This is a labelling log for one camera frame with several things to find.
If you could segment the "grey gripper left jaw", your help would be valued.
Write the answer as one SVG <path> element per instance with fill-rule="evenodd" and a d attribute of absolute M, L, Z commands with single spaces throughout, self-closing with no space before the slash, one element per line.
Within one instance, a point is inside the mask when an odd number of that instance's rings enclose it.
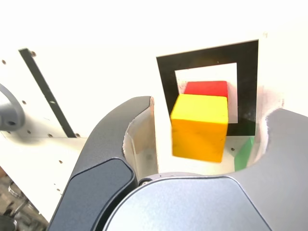
<path fill-rule="evenodd" d="M 101 231 L 139 181 L 157 172 L 154 99 L 134 97 L 93 129 L 48 229 Z"/>

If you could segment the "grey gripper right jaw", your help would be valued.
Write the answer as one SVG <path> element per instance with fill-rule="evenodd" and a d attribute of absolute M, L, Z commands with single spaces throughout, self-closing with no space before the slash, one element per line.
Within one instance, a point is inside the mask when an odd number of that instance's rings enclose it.
<path fill-rule="evenodd" d="M 253 165 L 225 176 L 166 178 L 130 193 L 106 231 L 305 231 L 308 119 L 278 109 Z"/>

